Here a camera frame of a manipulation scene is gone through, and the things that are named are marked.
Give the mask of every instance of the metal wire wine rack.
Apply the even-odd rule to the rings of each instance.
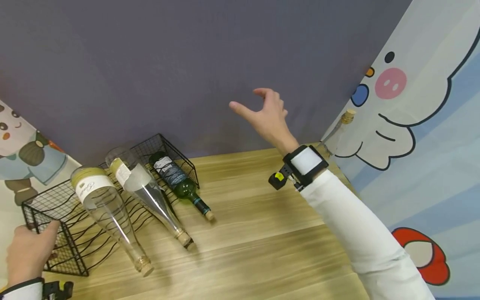
[[[151,154],[160,150],[165,151],[200,188],[195,165],[163,135],[156,134],[135,145],[131,150],[165,189],[171,204],[174,204],[178,198],[168,185],[159,178],[152,166],[148,164],[148,158]],[[152,218],[152,215],[132,195],[123,190],[105,163],[100,164],[100,166],[106,170],[122,195],[133,228],[137,231]],[[107,259],[116,247],[116,243],[111,240],[110,236],[105,234],[105,231],[84,210],[69,180],[25,201],[22,204],[22,211],[26,224],[36,233],[41,233],[50,221],[60,221],[53,251],[55,255],[53,259],[47,262],[44,271],[89,276],[89,271]]]

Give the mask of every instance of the white sleeve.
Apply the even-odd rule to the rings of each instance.
[[[408,253],[332,172],[324,171],[300,193],[345,248],[370,299],[434,299]]]
[[[6,289],[2,300],[42,300],[43,279],[36,278]]]

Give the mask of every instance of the empty bottle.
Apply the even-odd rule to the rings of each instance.
[[[88,214],[125,250],[135,269],[148,276],[153,271],[150,259],[135,236],[122,197],[105,171],[79,167],[70,182]]]
[[[193,239],[175,216],[165,191],[136,155],[130,150],[118,147],[109,151],[105,161],[120,185],[134,194],[185,249],[194,247]]]
[[[318,144],[318,152],[324,156],[328,163],[333,159],[342,135],[345,132],[347,125],[352,123],[355,113],[356,111],[353,109],[347,109],[328,136]]]

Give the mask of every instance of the wooden table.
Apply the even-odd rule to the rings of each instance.
[[[117,250],[89,277],[45,273],[46,280],[71,280],[73,299],[89,300],[368,298],[335,236],[292,184],[280,191],[268,184],[282,165],[275,149],[191,161],[216,216],[209,224],[190,203],[174,206],[197,253],[152,220],[137,232],[155,267],[149,277]]]

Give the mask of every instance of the wrist device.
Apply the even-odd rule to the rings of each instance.
[[[272,174],[268,182],[281,189],[290,179],[298,191],[312,183],[315,175],[328,167],[328,163],[313,146],[302,145],[283,158],[285,163],[280,171]]]

